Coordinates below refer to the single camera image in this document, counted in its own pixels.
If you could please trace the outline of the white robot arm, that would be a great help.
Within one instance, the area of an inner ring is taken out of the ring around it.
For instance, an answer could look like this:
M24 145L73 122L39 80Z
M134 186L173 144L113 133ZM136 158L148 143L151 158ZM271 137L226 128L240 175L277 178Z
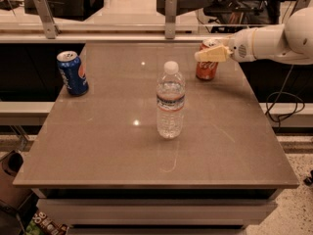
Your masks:
M282 24L242 29L195 53L197 62L271 60L288 65L313 64L313 8L300 9Z

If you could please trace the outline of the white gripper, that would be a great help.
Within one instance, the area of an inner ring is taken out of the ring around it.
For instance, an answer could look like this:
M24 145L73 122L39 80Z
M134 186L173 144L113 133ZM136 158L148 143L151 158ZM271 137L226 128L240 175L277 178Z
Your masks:
M233 60L243 62L253 62L256 60L253 54L253 40L256 28L242 29L236 33L226 36L222 43L204 48L195 53L197 62L226 62L230 57Z

